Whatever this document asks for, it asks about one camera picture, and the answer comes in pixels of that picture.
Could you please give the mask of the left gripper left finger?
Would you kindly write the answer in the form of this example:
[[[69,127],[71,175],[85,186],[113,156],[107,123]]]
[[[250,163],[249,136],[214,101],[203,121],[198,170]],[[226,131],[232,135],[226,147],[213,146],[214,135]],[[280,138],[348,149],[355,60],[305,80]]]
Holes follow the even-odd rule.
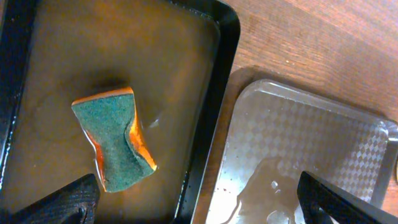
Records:
[[[94,223],[99,199],[95,175],[86,174],[16,213],[1,210],[1,223]]]

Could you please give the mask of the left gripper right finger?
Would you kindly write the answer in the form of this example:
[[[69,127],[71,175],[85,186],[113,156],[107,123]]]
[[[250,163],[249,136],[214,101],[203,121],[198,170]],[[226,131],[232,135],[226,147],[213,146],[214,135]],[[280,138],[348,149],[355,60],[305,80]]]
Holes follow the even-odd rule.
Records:
[[[306,224],[397,223],[397,217],[355,197],[315,174],[303,171],[297,196]]]

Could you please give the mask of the orange green sponge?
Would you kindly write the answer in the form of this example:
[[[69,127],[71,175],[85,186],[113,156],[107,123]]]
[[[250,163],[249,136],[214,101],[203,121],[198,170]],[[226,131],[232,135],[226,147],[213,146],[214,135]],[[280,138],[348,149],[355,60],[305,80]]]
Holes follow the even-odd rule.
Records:
[[[76,100],[72,110],[95,150],[96,170],[105,192],[124,191],[157,170],[131,87]]]

